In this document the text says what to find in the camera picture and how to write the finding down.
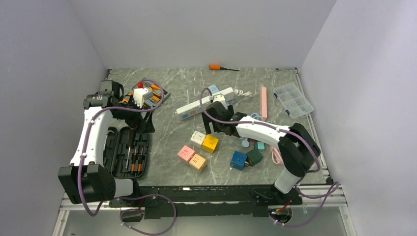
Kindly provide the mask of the black tool case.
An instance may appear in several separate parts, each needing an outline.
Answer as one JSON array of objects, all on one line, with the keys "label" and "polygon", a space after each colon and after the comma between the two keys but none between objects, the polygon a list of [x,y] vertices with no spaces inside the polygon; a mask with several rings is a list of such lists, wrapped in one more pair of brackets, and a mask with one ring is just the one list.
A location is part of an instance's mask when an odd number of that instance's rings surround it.
[{"label": "black tool case", "polygon": [[107,130],[103,165],[116,179],[140,179],[147,170],[151,134],[136,134],[129,143],[128,131],[128,127]]}]

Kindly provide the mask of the white cube socket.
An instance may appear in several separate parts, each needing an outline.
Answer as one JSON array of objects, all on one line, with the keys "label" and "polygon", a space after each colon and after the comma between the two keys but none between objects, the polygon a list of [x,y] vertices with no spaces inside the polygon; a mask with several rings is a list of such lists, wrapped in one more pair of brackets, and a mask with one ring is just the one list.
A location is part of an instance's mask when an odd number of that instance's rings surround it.
[{"label": "white cube socket", "polygon": [[206,134],[195,130],[191,135],[190,141],[194,147],[201,148]]}]

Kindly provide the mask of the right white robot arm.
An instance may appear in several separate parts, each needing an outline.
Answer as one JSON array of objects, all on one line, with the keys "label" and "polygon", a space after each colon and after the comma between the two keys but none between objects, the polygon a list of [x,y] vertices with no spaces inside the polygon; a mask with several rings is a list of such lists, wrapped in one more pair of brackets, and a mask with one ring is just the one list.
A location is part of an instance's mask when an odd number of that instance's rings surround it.
[{"label": "right white robot arm", "polygon": [[219,101],[209,104],[202,117],[207,134],[214,131],[249,138],[280,151],[284,169],[271,190],[271,198],[277,204],[283,204],[289,199],[290,191],[307,173],[320,170],[318,157],[321,150],[300,123],[291,126],[267,123],[245,113],[234,113],[232,106],[225,107]]}]

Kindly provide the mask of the teal plug adapter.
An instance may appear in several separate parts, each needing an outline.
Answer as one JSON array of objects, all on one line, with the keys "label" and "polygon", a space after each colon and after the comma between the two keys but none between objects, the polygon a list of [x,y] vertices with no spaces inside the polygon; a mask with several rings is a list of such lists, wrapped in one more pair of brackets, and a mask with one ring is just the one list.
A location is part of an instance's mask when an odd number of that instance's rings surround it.
[{"label": "teal plug adapter", "polygon": [[254,148],[256,148],[259,151],[264,151],[266,149],[265,144],[259,141],[254,142]]}]

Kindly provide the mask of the light blue power strip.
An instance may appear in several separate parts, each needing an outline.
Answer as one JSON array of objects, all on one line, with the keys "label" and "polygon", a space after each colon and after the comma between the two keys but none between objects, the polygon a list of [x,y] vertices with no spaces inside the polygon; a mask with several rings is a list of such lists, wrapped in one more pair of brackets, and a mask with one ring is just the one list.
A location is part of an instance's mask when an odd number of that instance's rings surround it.
[{"label": "light blue power strip", "polygon": [[208,89],[210,90],[210,93],[211,93],[212,95],[214,95],[214,94],[216,94],[216,93],[220,92],[220,90],[218,89],[218,87],[217,87],[216,85],[211,85],[211,86],[208,86]]}]

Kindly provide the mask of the yellow cube socket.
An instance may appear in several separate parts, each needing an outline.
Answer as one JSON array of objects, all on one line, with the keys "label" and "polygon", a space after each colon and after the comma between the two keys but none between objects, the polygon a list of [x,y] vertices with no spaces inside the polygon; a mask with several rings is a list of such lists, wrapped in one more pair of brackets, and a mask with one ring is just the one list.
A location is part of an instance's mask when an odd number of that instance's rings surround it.
[{"label": "yellow cube socket", "polygon": [[203,139],[201,149],[208,153],[214,153],[218,143],[219,139],[217,137],[207,134]]}]

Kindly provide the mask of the tan cube socket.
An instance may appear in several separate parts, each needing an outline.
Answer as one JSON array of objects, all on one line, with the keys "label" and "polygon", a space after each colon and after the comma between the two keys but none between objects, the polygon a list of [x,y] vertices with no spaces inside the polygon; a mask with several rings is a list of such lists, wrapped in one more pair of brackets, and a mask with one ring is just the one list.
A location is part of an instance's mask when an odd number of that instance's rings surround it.
[{"label": "tan cube socket", "polygon": [[201,173],[207,165],[207,160],[199,154],[194,154],[188,164],[190,168]]}]

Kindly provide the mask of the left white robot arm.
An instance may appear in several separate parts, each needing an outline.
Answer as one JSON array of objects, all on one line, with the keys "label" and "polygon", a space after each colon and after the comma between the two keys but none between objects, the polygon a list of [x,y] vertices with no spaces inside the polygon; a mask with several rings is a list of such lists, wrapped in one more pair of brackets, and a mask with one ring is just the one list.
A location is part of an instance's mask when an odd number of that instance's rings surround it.
[{"label": "left white robot arm", "polygon": [[154,81],[142,79],[131,93],[107,80],[83,101],[84,126],[70,164],[58,178],[73,204],[122,197],[130,207],[141,200],[137,178],[149,160],[152,113],[167,94]]}]

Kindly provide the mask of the blue cube adapter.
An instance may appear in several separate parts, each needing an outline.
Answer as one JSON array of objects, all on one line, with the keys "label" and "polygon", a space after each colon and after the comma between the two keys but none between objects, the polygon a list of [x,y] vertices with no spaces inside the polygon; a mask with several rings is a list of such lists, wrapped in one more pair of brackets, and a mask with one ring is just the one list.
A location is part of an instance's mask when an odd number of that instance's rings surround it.
[{"label": "blue cube adapter", "polygon": [[245,153],[235,151],[230,161],[230,167],[242,171],[246,166],[247,155]]}]

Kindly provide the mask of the pink power strip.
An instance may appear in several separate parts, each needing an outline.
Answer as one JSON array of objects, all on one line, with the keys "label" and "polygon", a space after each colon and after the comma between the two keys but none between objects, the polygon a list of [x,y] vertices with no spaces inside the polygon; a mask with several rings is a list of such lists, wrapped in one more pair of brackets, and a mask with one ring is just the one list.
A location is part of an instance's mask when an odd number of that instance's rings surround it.
[{"label": "pink power strip", "polygon": [[266,120],[268,117],[268,101],[267,101],[267,88],[260,88],[260,115],[263,120]]}]

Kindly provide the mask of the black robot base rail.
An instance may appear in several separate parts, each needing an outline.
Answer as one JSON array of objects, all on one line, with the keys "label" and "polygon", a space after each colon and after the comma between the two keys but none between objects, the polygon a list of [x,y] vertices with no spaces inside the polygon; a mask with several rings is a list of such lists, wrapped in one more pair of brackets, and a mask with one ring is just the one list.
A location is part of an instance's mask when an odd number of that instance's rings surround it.
[{"label": "black robot base rail", "polygon": [[225,216],[251,215],[267,217],[275,208],[302,205],[298,192],[283,194],[272,184],[261,185],[206,185],[206,186],[140,186],[127,200],[111,200],[111,208],[144,210],[145,219],[159,219],[173,215]]}]

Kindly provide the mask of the grey tool tray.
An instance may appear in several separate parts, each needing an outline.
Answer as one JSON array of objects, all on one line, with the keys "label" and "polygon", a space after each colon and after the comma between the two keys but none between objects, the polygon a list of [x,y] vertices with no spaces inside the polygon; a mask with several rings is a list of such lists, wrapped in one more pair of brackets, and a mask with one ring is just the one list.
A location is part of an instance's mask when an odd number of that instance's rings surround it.
[{"label": "grey tool tray", "polygon": [[144,85],[153,91],[152,98],[145,101],[143,108],[139,108],[134,104],[133,100],[133,90],[137,88],[137,83],[132,87],[132,91],[128,92],[126,95],[122,97],[122,104],[126,105],[132,105],[134,107],[137,107],[138,109],[150,109],[152,107],[155,107],[157,104],[162,103],[165,99],[167,99],[170,96],[170,92],[164,88],[159,87],[157,84],[147,80],[145,78],[145,81],[141,80],[138,82],[143,82]]}]

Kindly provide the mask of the pink cube socket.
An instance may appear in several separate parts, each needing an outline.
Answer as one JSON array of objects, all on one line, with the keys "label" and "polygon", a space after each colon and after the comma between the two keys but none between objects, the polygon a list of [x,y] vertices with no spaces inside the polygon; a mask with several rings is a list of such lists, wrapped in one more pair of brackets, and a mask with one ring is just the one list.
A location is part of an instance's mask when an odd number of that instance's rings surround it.
[{"label": "pink cube socket", "polygon": [[177,153],[179,160],[185,165],[189,166],[189,162],[195,155],[195,150],[189,146],[184,145]]}]

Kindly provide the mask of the clear plastic organizer box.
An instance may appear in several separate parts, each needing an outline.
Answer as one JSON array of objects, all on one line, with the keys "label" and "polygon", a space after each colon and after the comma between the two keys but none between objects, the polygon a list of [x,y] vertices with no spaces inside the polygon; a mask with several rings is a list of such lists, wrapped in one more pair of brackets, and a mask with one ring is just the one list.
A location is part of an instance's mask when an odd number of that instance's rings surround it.
[{"label": "clear plastic organizer box", "polygon": [[314,111],[311,103],[295,83],[275,87],[273,95],[282,103],[286,113],[292,118],[303,118]]}]

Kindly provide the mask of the green cube adapter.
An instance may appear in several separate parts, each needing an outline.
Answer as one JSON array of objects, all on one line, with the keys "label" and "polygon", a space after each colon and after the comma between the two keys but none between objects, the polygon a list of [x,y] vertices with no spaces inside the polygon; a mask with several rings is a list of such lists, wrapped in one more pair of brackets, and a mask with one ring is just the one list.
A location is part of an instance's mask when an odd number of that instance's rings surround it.
[{"label": "green cube adapter", "polygon": [[257,148],[250,150],[249,152],[246,153],[246,155],[247,155],[246,161],[249,163],[249,166],[251,167],[257,165],[263,159],[263,155]]}]

